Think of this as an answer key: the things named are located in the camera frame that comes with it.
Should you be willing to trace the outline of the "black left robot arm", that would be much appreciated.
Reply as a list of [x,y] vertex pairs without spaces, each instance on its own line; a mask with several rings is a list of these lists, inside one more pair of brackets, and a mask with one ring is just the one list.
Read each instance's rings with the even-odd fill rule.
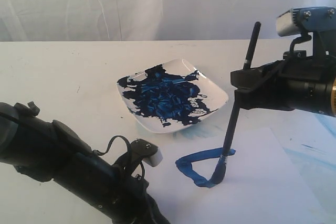
[[38,118],[39,108],[1,103],[1,162],[39,182],[53,180],[113,223],[150,223],[151,202],[143,177],[133,177],[140,164],[132,143],[114,164],[92,150],[60,121]]

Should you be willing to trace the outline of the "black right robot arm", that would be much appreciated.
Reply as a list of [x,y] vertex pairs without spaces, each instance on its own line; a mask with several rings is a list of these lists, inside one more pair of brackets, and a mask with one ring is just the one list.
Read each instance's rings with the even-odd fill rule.
[[295,38],[277,60],[231,72],[242,109],[302,110],[335,116],[335,32]]

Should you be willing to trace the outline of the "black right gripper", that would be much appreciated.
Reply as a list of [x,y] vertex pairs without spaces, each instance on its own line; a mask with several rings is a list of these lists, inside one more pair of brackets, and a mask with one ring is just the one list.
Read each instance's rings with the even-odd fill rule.
[[335,111],[335,31],[302,34],[284,59],[230,73],[240,108]]

